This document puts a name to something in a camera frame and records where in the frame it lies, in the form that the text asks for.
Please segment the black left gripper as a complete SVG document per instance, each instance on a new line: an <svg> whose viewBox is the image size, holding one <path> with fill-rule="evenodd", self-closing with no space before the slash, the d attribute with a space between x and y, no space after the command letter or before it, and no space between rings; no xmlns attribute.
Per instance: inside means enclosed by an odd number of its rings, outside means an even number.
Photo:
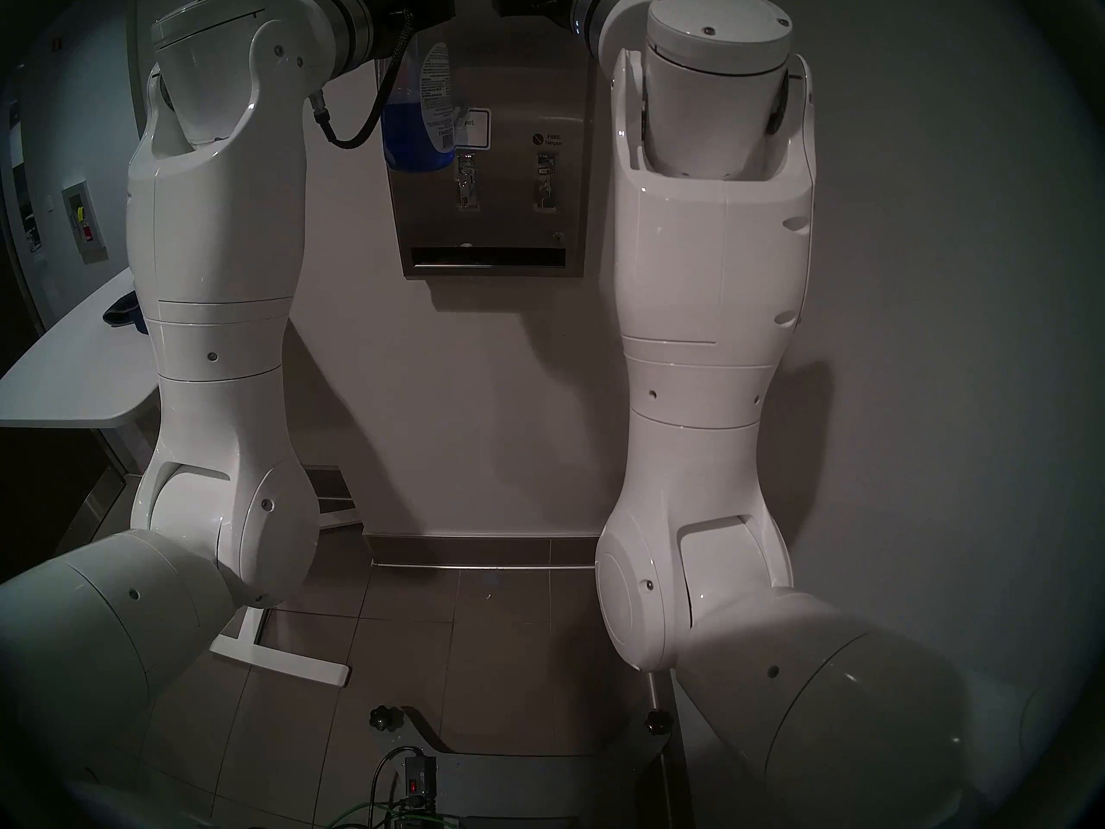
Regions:
<svg viewBox="0 0 1105 829"><path fill-rule="evenodd" d="M330 15L336 57L398 57L413 34L409 0L322 0ZM456 15L454 0L417 0L417 27Z"/></svg>

